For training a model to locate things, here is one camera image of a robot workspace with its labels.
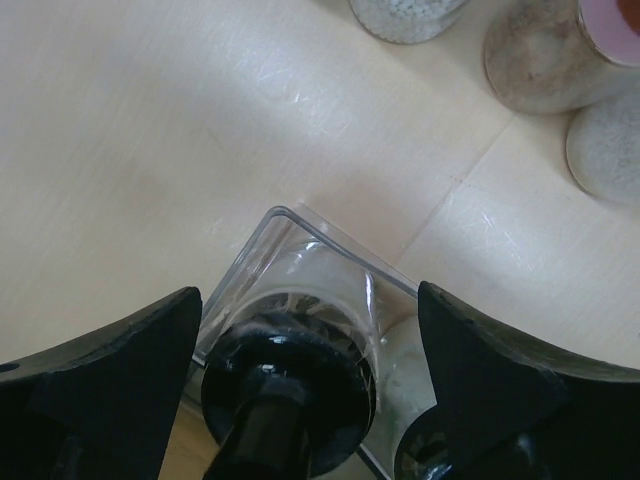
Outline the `green-lid spice bottle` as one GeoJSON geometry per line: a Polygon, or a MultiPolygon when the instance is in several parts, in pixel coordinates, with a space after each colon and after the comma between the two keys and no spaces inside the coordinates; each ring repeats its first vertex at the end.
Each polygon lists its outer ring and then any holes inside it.
{"type": "Polygon", "coordinates": [[[566,161],[580,187],[620,204],[639,205],[639,90],[634,88],[576,114],[566,161]]]}

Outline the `glossy black-lid jar white powder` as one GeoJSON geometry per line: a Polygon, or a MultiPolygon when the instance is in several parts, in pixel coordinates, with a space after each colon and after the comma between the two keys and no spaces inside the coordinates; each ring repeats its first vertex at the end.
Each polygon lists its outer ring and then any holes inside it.
{"type": "Polygon", "coordinates": [[[254,285],[207,356],[207,479],[313,479],[355,453],[377,408],[367,273],[254,285]]]}

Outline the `taped black-lid jar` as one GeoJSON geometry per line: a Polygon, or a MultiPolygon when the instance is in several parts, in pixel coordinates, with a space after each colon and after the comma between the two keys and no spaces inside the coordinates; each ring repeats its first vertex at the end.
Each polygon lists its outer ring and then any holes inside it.
{"type": "Polygon", "coordinates": [[[443,479],[451,465],[417,318],[383,337],[383,354],[379,459],[393,479],[443,479]]]}

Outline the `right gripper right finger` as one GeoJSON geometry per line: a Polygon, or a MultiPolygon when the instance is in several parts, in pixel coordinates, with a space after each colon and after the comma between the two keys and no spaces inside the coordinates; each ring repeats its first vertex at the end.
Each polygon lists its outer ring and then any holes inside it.
{"type": "Polygon", "coordinates": [[[635,479],[639,373],[538,339],[430,282],[418,320],[431,479],[635,479]]]}

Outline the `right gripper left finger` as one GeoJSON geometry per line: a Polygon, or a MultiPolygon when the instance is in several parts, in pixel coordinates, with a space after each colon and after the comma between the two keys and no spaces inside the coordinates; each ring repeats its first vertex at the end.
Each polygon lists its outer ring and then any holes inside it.
{"type": "Polygon", "coordinates": [[[186,287],[2,364],[2,478],[157,478],[201,315],[200,291],[186,287]]]}

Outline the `black-lid jar white beads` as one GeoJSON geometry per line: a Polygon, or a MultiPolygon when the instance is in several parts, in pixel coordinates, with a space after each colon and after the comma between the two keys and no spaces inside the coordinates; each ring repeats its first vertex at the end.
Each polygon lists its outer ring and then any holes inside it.
{"type": "Polygon", "coordinates": [[[395,44],[426,42],[451,27],[465,0],[351,0],[359,23],[374,36],[395,44]]]}

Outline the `pink-lid spice bottle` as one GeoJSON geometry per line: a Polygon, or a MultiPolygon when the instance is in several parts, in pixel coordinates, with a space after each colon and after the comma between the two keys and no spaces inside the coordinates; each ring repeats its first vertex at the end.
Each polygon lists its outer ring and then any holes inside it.
{"type": "Polygon", "coordinates": [[[496,97],[528,114],[593,104],[639,82],[639,38],[617,55],[593,31],[599,1],[513,1],[490,24],[483,60],[496,97]]]}

